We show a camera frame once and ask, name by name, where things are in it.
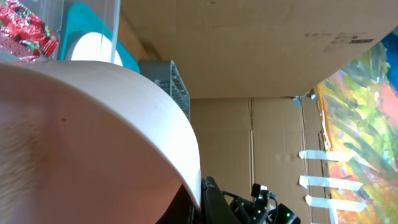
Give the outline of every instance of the clear plastic container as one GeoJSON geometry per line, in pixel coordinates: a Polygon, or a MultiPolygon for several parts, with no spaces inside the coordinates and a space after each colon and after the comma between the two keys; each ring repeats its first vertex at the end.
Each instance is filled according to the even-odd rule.
{"type": "MultiPolygon", "coordinates": [[[[105,25],[105,29],[107,29],[102,29],[97,32],[103,34],[107,33],[107,38],[112,42],[109,62],[113,63],[118,39],[120,0],[19,0],[19,2],[39,16],[56,33],[60,39],[58,51],[61,50],[65,39],[70,37],[70,35],[65,35],[64,33],[64,28],[66,28],[68,23],[69,9],[78,2],[85,4],[94,12],[101,23],[105,25]]],[[[84,35],[84,33],[85,31],[81,31],[79,35],[84,35]]],[[[70,46],[72,40],[67,41],[68,43],[63,46],[63,51],[68,50],[67,48],[70,46]]],[[[0,52],[0,61],[2,61],[2,55],[6,58],[4,52],[0,52]]],[[[52,60],[59,60],[60,58],[64,60],[59,56],[59,52],[55,52],[52,60]]]]}

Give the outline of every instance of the black electronic device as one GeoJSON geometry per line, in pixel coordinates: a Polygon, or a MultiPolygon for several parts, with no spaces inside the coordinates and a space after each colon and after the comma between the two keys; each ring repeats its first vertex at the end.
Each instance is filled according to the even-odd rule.
{"type": "Polygon", "coordinates": [[[283,204],[278,204],[275,194],[265,186],[254,184],[251,191],[254,201],[221,191],[214,178],[205,177],[201,183],[201,215],[198,216],[188,192],[181,186],[158,224],[300,224],[300,219],[283,204]],[[228,205],[225,196],[232,197],[228,205]],[[269,208],[269,200],[275,209],[269,208]]]}

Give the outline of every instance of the red snack bag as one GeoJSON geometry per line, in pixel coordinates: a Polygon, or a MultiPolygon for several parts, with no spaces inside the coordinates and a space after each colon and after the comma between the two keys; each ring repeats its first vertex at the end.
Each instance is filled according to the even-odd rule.
{"type": "Polygon", "coordinates": [[[54,32],[16,0],[0,0],[0,49],[23,60],[50,57],[59,45],[54,32]]]}

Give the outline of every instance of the masking tape strip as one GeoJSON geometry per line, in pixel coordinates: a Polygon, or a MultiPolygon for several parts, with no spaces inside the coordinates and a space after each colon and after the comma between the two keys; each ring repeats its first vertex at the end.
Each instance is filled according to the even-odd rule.
{"type": "Polygon", "coordinates": [[[363,183],[352,181],[352,180],[342,180],[337,178],[330,177],[312,177],[307,175],[301,175],[298,183],[303,186],[305,189],[308,189],[308,186],[318,186],[318,187],[331,187],[337,189],[347,189],[347,190],[359,190],[363,183]]]}
{"type": "Polygon", "coordinates": [[[298,156],[302,159],[322,159],[342,162],[348,162],[354,155],[352,152],[326,152],[321,150],[304,150],[298,153],[298,156]]]}
{"type": "Polygon", "coordinates": [[[338,224],[337,210],[334,208],[329,208],[329,216],[331,224],[338,224]]]}
{"type": "Polygon", "coordinates": [[[305,196],[305,201],[311,207],[329,208],[329,209],[344,210],[351,212],[362,212],[367,207],[367,205],[362,202],[352,202],[340,199],[318,198],[318,197],[311,197],[309,195],[305,196]]]}

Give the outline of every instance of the cardboard box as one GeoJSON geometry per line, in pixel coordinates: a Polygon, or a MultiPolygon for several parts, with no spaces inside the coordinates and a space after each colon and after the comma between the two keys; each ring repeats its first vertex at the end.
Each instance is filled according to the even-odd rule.
{"type": "Polygon", "coordinates": [[[310,208],[304,197],[328,197],[323,187],[308,190],[300,175],[328,176],[321,161],[299,152],[321,150],[317,105],[302,98],[192,100],[192,126],[199,143],[202,176],[213,176],[221,189],[250,199],[251,185],[266,185],[279,203],[302,223],[329,223],[327,209],[310,208]]]}
{"type": "Polygon", "coordinates": [[[398,25],[398,1],[123,0],[192,98],[303,95],[398,25]]]}
{"type": "Polygon", "coordinates": [[[398,1],[122,0],[122,9],[148,55],[174,60],[194,98],[202,176],[247,199],[258,182],[302,223],[330,223],[304,200],[330,191],[298,183],[328,177],[326,163],[298,156],[324,150],[317,106],[283,97],[304,95],[379,42],[398,25],[398,1]]]}
{"type": "Polygon", "coordinates": [[[123,9],[120,10],[119,15],[118,40],[137,62],[151,59],[123,9]]]}

